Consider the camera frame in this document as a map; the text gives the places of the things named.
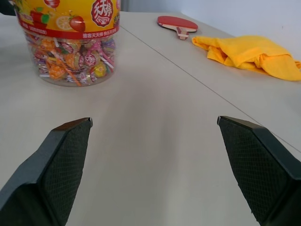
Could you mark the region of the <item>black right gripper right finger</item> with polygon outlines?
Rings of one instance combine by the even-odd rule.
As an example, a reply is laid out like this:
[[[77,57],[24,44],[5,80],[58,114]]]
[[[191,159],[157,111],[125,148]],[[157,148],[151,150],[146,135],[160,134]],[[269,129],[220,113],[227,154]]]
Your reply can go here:
[[[219,116],[233,175],[260,226],[301,226],[301,162],[265,127]]]

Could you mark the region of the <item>clear lollipop tub yellow label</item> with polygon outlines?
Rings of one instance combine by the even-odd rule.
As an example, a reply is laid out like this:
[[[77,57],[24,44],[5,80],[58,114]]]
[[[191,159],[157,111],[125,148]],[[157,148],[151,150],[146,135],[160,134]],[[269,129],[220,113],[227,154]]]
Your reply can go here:
[[[121,0],[10,1],[40,78],[81,87],[115,72]]]

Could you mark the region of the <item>dark object behind tub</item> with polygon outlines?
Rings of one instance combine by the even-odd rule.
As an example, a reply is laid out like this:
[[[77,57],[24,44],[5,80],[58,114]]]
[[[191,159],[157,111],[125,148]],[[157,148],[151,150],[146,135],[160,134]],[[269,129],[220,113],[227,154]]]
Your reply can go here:
[[[7,16],[15,16],[14,6],[9,0],[0,0],[0,13]]]

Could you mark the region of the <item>yellow cloth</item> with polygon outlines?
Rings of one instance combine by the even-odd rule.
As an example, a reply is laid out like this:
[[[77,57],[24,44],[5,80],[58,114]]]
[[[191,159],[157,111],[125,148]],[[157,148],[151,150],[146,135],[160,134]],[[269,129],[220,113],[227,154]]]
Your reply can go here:
[[[207,58],[225,66],[263,73],[285,81],[301,81],[301,62],[284,47],[256,35],[235,38],[196,36],[192,43],[207,51]]]

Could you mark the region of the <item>red table tennis paddle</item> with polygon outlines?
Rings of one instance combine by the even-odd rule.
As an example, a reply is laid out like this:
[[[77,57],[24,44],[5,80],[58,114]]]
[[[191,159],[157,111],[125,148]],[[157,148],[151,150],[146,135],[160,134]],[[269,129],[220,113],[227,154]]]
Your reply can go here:
[[[159,16],[157,24],[160,27],[174,30],[180,40],[186,40],[190,32],[196,32],[198,25],[190,20],[175,17],[175,16]]]

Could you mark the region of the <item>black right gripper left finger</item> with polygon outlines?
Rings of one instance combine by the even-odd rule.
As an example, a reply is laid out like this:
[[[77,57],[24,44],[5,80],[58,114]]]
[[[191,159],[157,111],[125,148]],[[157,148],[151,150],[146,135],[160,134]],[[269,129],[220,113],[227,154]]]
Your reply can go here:
[[[65,226],[82,179],[90,117],[52,129],[0,190],[0,226]]]

